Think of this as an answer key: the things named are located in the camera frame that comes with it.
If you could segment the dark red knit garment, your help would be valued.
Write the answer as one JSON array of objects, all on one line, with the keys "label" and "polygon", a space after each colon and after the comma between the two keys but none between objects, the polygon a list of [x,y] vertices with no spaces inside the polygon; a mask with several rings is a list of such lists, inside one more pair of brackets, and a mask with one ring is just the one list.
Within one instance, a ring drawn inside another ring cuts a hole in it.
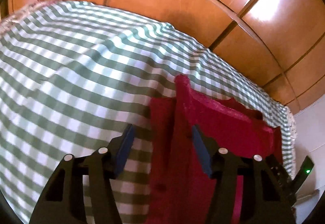
[{"label": "dark red knit garment", "polygon": [[147,223],[204,223],[215,190],[214,155],[282,161],[282,133],[260,111],[214,100],[175,77],[173,98],[152,98],[153,154]]}]

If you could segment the green white checkered bedspread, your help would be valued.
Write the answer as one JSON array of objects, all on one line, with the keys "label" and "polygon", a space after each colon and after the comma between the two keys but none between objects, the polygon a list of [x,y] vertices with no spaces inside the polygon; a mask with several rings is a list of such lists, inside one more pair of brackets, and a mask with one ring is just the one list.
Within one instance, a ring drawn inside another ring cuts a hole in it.
[{"label": "green white checkered bedspread", "polygon": [[284,166],[295,172],[288,108],[193,37],[131,12],[58,1],[1,37],[1,191],[28,223],[66,154],[108,145],[128,124],[137,134],[112,189],[123,223],[143,223],[149,205],[149,102],[174,97],[187,75],[212,98],[235,98],[282,131]]}]

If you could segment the floral patterned bed sheet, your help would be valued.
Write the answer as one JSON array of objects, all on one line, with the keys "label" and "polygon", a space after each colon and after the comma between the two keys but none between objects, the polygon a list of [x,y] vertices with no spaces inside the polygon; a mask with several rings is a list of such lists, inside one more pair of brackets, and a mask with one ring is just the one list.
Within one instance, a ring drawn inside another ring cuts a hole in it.
[{"label": "floral patterned bed sheet", "polygon": [[56,2],[61,0],[44,0],[44,1],[37,1],[32,4],[28,4],[20,8],[18,11],[14,12],[13,14],[7,16],[4,19],[1,19],[0,24],[0,35],[3,37],[8,31],[10,31],[14,25],[22,21],[24,18],[29,16],[29,14],[45,7],[49,6],[50,4],[55,4]]}]

